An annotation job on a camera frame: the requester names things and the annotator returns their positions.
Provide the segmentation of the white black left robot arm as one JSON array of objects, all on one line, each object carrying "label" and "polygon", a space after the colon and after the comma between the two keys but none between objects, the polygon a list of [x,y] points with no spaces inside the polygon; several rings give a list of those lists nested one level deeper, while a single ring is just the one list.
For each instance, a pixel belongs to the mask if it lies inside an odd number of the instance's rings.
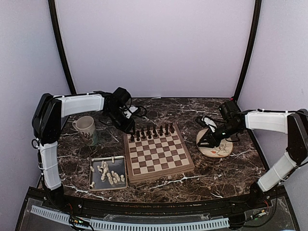
[{"label": "white black left robot arm", "polygon": [[95,91],[78,95],[53,96],[42,95],[34,116],[32,127],[38,150],[38,166],[42,173],[42,186],[49,202],[58,210],[68,206],[64,195],[57,160],[58,139],[62,132],[64,117],[85,112],[102,112],[107,115],[112,125],[126,134],[135,133],[133,112],[127,106],[131,95],[124,88],[117,88],[113,93]]}]

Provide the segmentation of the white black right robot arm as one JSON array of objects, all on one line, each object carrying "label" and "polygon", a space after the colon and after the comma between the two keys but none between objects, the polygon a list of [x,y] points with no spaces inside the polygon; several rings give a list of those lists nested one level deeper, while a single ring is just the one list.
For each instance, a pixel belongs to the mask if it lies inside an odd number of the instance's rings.
[{"label": "white black right robot arm", "polygon": [[200,151],[218,148],[222,141],[244,131],[257,135],[259,144],[270,168],[257,179],[249,190],[245,204],[250,209],[263,203],[266,193],[287,181],[308,159],[308,111],[249,109],[242,111],[235,101],[227,101],[218,108],[222,119],[208,115],[195,121],[204,128],[196,138]]}]

